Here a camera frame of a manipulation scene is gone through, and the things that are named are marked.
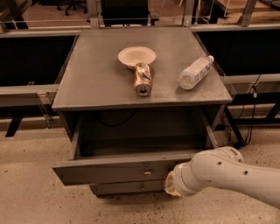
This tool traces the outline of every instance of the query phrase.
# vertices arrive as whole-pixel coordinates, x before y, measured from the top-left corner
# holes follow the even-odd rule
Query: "white bowl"
[[[148,65],[155,60],[157,55],[148,47],[132,46],[119,52],[118,59],[129,69],[134,69],[139,62]]]

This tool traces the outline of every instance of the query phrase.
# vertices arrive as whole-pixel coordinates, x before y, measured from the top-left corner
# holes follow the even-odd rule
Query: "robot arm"
[[[189,196],[211,186],[244,193],[280,208],[280,170],[244,164],[232,147],[205,150],[178,164],[165,181],[165,191]]]

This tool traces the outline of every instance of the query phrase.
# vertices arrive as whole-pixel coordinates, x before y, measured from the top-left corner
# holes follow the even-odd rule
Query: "gray countertop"
[[[157,58],[150,95],[137,95],[133,71],[118,60],[130,46],[146,46]],[[82,31],[52,108],[58,111],[224,104],[232,97],[212,67],[193,90],[179,87],[180,72],[205,55],[187,27],[136,27]]]

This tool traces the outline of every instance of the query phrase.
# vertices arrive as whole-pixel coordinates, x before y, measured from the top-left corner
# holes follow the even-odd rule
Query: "white bottle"
[[[208,74],[213,61],[214,57],[211,55],[202,56],[194,61],[178,77],[180,87],[186,90],[194,88]]]

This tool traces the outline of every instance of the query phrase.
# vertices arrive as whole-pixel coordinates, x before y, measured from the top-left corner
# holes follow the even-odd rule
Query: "speckled floor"
[[[165,193],[96,198],[87,186],[65,187],[52,165],[68,160],[70,142],[56,119],[24,120],[5,138],[9,121],[0,122],[0,223],[280,223],[280,211],[238,192],[208,188],[189,198]],[[280,168],[279,132],[254,128],[241,149],[246,162]],[[223,144],[228,133],[216,136]]]

